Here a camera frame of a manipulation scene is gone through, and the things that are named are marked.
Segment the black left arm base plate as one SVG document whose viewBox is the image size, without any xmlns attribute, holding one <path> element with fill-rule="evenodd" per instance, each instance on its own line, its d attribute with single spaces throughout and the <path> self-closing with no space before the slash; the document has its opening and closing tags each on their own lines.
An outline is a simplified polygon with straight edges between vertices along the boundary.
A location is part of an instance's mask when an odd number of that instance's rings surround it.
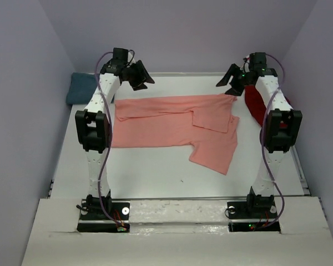
<svg viewBox="0 0 333 266">
<path fill-rule="evenodd" d="M 81 233 L 129 233 L 130 202 L 113 201 L 110 218 L 100 209 L 89 209 L 83 202 L 79 210 L 77 231 Z"/>
</svg>

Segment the pink t-shirt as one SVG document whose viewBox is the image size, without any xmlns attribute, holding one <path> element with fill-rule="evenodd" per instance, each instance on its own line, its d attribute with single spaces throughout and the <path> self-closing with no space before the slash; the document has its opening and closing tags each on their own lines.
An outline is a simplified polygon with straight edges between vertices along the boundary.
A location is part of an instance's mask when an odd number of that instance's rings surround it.
<svg viewBox="0 0 333 266">
<path fill-rule="evenodd" d="M 191 145 L 189 161 L 226 175 L 238 145 L 236 100 L 226 94 L 117 100 L 112 147 Z"/>
</svg>

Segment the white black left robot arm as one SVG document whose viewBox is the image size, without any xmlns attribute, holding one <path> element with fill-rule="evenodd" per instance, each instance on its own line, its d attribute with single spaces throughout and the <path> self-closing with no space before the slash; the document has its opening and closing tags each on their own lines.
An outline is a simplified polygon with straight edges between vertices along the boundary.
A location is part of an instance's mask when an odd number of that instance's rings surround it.
<svg viewBox="0 0 333 266">
<path fill-rule="evenodd" d="M 144 90 L 154 83 L 141 60 L 135 60 L 135 52 L 114 48 L 112 58 L 104 65 L 95 66 L 97 88 L 85 108 L 75 114 L 78 142 L 88 160 L 89 190 L 86 200 L 79 207 L 98 218 L 108 218 L 112 212 L 110 185 L 107 180 L 107 159 L 113 140 L 113 122 L 110 103 L 123 82 L 134 91 Z"/>
</svg>

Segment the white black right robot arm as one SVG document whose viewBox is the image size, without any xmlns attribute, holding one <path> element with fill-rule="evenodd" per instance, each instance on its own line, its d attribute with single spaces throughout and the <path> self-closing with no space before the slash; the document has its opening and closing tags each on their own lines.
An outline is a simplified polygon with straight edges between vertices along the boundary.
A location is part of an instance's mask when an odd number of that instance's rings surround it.
<svg viewBox="0 0 333 266">
<path fill-rule="evenodd" d="M 284 211 L 275 205 L 274 193 L 285 202 L 276 176 L 280 163 L 295 145 L 302 112 L 295 110 L 281 90 L 278 74 L 267 65 L 269 54 L 255 52 L 232 64 L 217 86 L 230 85 L 227 95 L 243 96 L 252 117 L 260 125 L 262 162 L 257 178 L 244 201 L 229 202 L 225 215 L 230 220 L 263 219 L 276 222 Z"/>
</svg>

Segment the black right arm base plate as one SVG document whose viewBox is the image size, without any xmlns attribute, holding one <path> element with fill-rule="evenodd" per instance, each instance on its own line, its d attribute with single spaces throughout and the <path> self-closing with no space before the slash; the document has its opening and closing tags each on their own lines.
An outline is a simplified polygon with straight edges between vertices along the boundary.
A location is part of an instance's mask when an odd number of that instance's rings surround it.
<svg viewBox="0 0 333 266">
<path fill-rule="evenodd" d="M 275 222 L 270 225 L 277 217 L 275 203 L 269 210 L 248 211 L 245 201 L 231 201 L 227 203 L 225 216 L 229 220 L 229 232 L 279 232 L 280 224 Z"/>
</svg>

